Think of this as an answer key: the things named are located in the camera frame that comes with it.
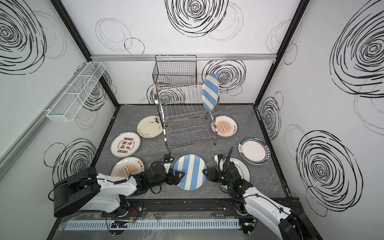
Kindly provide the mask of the small blue striped plate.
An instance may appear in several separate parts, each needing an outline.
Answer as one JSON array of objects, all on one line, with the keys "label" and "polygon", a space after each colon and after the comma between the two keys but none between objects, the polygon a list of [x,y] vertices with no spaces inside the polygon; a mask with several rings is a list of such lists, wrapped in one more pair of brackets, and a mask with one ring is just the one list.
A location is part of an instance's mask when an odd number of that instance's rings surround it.
[{"label": "small blue striped plate", "polygon": [[185,191],[194,191],[200,188],[206,181],[203,170],[207,168],[205,161],[198,155],[188,154],[180,157],[173,168],[176,171],[185,173],[178,184],[179,188]]}]

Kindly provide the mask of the large blue striped plate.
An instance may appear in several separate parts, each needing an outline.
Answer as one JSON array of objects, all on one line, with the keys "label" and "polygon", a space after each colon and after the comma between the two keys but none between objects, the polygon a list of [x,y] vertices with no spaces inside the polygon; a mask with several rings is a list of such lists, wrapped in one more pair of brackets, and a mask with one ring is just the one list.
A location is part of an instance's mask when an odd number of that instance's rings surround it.
[{"label": "large blue striped plate", "polygon": [[207,111],[212,111],[219,99],[219,81],[214,73],[209,73],[203,83],[202,100]]}]

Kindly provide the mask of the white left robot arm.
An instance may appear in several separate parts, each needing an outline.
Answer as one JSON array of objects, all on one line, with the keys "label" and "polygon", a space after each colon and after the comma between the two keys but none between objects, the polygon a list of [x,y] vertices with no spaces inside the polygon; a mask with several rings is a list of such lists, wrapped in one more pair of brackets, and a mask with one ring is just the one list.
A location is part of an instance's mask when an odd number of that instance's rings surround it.
[{"label": "white left robot arm", "polygon": [[113,177],[89,167],[57,182],[52,190],[54,217],[63,218],[78,211],[119,212],[130,206],[127,197],[140,196],[162,184],[178,185],[185,173],[171,168],[174,157],[164,155],[141,173]]}]

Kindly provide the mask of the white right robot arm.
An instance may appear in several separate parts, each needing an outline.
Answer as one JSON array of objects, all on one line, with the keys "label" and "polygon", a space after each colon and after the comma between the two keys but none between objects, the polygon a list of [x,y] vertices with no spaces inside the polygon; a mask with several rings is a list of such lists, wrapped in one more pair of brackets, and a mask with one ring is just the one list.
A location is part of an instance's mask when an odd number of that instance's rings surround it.
[{"label": "white right robot arm", "polygon": [[237,212],[261,221],[281,240],[321,240],[305,212],[285,207],[262,194],[241,177],[229,157],[218,155],[217,167],[202,170],[207,180],[227,187]]}]

